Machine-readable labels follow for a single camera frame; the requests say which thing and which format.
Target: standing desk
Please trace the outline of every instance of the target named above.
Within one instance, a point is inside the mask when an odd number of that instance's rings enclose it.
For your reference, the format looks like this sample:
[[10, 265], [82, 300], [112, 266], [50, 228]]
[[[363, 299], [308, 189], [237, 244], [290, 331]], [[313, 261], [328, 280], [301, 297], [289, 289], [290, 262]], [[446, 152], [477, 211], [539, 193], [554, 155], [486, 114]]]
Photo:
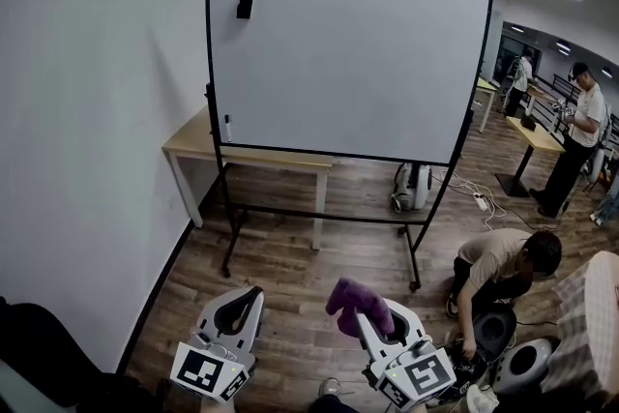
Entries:
[[516, 198], [528, 198], [529, 192], [522, 186], [520, 183], [520, 177], [522, 176], [522, 172], [524, 172], [524, 168], [529, 162], [531, 155], [533, 155], [533, 150], [542, 150], [544, 152], [556, 152], [562, 154], [565, 152], [564, 148], [559, 144], [559, 142], [554, 139], [548, 131], [546, 131], [540, 124], [538, 124], [534, 131], [527, 130], [523, 128], [520, 124], [520, 120], [516, 117], [507, 117], [507, 122], [510, 126], [515, 128], [529, 144], [526, 149], [526, 153], [520, 162], [520, 166], [516, 172], [515, 176], [510, 174], [495, 174], [496, 179], [499, 180], [501, 186], [503, 187], [503, 191], [507, 196], [515, 196]]
[[[178, 158], [185, 157], [199, 161], [214, 161], [216, 159], [208, 105], [202, 108], [179, 131], [171, 136], [165, 142], [162, 149], [169, 156], [172, 171], [176, 177], [176, 182], [181, 196], [183, 196], [188, 214], [196, 227], [202, 227], [203, 222], [202, 216], [198, 211], [198, 201], [193, 195], [188, 178], [178, 163]], [[221, 154], [224, 162], [315, 174], [315, 211], [324, 214], [325, 199], [327, 197], [327, 179], [329, 177], [329, 170], [333, 166], [332, 157], [226, 146], [221, 147]], [[313, 221], [312, 247], [315, 250], [320, 249], [322, 222], [322, 219], [314, 219]]]
[[486, 128], [487, 116], [490, 114], [490, 109], [492, 108], [492, 103], [494, 102], [494, 96], [496, 95], [497, 90], [498, 88], [488, 83], [485, 79], [478, 78], [476, 91], [487, 94], [486, 110], [484, 110], [484, 118], [480, 124], [480, 133], [483, 133]]

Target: checkered cloth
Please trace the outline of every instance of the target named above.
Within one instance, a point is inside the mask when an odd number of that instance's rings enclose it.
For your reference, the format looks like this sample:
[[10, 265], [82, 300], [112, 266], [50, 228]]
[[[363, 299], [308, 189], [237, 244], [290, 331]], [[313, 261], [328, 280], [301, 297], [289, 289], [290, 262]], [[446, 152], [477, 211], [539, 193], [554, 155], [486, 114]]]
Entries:
[[548, 361], [544, 392], [577, 386], [586, 398], [619, 392], [619, 256], [596, 253], [559, 282], [561, 343]]

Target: beige t-shirt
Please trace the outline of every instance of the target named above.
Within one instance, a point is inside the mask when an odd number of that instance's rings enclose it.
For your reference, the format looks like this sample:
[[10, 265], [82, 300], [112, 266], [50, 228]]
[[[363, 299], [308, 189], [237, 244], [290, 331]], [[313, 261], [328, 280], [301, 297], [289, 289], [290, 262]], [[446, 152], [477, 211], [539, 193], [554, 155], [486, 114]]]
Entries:
[[492, 280], [516, 274], [516, 258], [531, 234], [519, 229], [496, 229], [464, 243], [457, 256], [472, 264], [469, 279], [477, 289]]

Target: black pants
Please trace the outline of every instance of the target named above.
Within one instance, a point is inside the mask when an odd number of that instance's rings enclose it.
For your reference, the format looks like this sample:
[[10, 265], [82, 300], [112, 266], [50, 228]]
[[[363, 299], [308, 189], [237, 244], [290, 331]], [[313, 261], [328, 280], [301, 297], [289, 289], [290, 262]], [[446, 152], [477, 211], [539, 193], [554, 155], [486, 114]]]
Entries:
[[356, 409], [343, 404], [339, 398], [328, 394], [322, 398], [318, 398], [309, 407], [309, 413], [358, 413]]
[[[457, 295], [464, 287], [464, 283], [468, 279], [472, 265], [459, 256], [454, 260], [454, 284], [452, 285], [452, 295], [457, 298]], [[522, 296], [531, 288], [531, 281], [525, 280], [521, 276], [513, 276], [509, 279], [499, 282], [489, 280], [482, 288], [477, 291], [473, 297], [473, 309], [481, 310], [496, 300], [503, 298], [515, 298]]]
[[505, 105], [505, 115], [508, 117], [514, 117], [516, 115], [516, 111], [518, 110], [518, 106], [520, 105], [520, 100], [525, 92], [517, 90], [516, 88], [512, 88], [510, 95], [508, 96], [507, 105]]
[[589, 160], [595, 147], [588, 148], [566, 136], [563, 143], [565, 153], [559, 157], [552, 174], [540, 193], [540, 203], [552, 216], [559, 213], [563, 202], [574, 187], [580, 169]]

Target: human hand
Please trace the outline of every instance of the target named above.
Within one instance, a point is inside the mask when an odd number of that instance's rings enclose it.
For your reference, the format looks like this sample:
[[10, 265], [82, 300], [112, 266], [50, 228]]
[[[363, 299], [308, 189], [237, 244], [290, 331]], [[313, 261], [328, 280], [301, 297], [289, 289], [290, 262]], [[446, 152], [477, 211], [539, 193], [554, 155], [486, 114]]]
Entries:
[[462, 356], [469, 362], [475, 357], [477, 343], [475, 338], [465, 338], [462, 344]]

